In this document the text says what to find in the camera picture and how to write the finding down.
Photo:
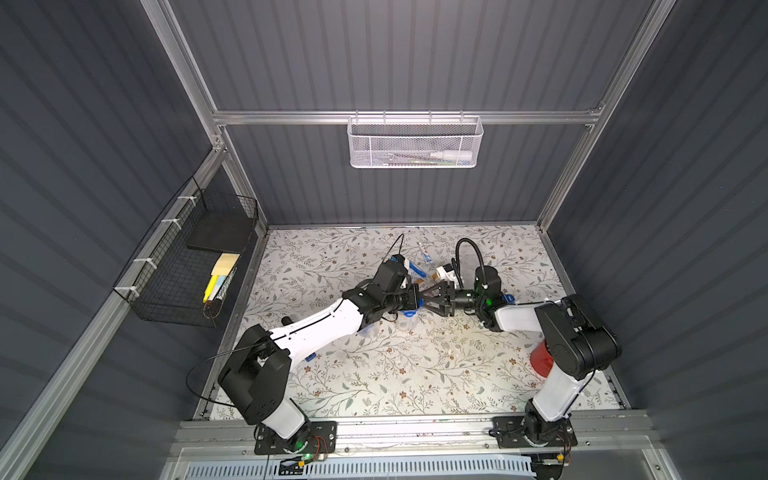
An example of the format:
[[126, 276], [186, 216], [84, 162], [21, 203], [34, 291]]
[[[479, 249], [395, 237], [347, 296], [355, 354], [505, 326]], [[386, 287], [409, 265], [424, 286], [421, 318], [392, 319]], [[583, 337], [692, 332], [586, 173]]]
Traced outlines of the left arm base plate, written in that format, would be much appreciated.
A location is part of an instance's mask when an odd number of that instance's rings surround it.
[[335, 452], [337, 437], [335, 421], [308, 421], [289, 439], [283, 439], [266, 425], [258, 425], [254, 431], [254, 454], [330, 454]]

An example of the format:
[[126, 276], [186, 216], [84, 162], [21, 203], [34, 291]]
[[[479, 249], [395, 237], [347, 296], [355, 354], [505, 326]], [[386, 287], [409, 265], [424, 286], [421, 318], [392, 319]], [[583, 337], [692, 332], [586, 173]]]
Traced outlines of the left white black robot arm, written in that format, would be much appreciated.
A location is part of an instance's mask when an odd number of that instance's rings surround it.
[[218, 384], [249, 425], [271, 429], [290, 448], [307, 442], [310, 421], [286, 395], [289, 376], [311, 354], [378, 322], [419, 307], [417, 284], [386, 292], [372, 281], [347, 290], [325, 309], [267, 330], [248, 328], [226, 360]]

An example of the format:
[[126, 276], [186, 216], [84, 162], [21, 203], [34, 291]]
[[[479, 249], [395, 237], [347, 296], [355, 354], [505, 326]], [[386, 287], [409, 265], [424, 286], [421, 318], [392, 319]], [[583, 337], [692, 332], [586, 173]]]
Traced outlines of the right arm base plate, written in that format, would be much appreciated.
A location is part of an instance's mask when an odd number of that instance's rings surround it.
[[569, 451], [578, 445], [575, 430], [568, 418], [555, 422], [540, 420], [535, 415], [496, 416], [491, 419], [489, 435], [499, 448], [557, 447]]

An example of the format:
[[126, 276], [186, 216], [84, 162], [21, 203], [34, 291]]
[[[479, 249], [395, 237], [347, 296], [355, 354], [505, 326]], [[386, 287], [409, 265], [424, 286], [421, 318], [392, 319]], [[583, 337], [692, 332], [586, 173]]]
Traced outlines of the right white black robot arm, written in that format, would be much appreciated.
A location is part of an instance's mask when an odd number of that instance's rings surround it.
[[478, 269], [472, 288], [458, 289], [443, 280], [421, 292], [417, 304], [443, 317], [466, 310], [494, 332], [542, 334], [554, 364], [526, 414], [545, 424], [566, 418], [594, 373], [622, 353], [617, 336], [584, 296], [516, 304], [503, 294], [498, 272], [490, 266]]

